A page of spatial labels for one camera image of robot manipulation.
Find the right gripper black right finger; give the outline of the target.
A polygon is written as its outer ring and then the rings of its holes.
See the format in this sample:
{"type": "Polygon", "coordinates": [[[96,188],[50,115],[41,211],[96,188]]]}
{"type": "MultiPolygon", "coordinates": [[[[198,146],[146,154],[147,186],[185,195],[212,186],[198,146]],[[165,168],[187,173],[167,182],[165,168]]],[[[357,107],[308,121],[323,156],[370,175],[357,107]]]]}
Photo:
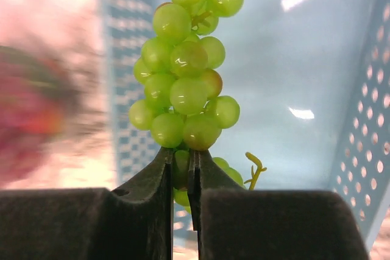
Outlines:
{"type": "Polygon", "coordinates": [[[367,259],[346,202],[332,191],[249,191],[207,151],[191,151],[188,196],[201,259],[367,259]]]}

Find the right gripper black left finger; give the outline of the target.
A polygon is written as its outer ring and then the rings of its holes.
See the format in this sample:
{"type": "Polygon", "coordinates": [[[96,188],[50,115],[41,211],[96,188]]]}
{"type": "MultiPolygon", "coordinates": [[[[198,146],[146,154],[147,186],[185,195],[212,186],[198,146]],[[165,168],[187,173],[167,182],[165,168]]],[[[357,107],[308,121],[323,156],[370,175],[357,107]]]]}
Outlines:
{"type": "Polygon", "coordinates": [[[171,149],[104,188],[1,192],[2,259],[171,259],[171,149]]]}

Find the green grape bunch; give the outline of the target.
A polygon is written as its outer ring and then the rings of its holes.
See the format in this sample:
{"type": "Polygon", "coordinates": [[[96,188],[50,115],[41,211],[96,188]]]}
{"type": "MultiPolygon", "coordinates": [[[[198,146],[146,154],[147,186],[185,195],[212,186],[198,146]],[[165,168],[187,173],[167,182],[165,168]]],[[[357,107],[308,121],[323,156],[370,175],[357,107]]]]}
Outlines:
{"type": "Polygon", "coordinates": [[[144,98],[129,109],[129,122],[174,152],[174,201],[190,207],[190,152],[208,150],[239,119],[240,107],[222,95],[218,68],[225,47],[213,36],[219,20],[236,15],[244,0],[170,0],[154,12],[155,36],[147,40],[133,74],[144,98]]]}

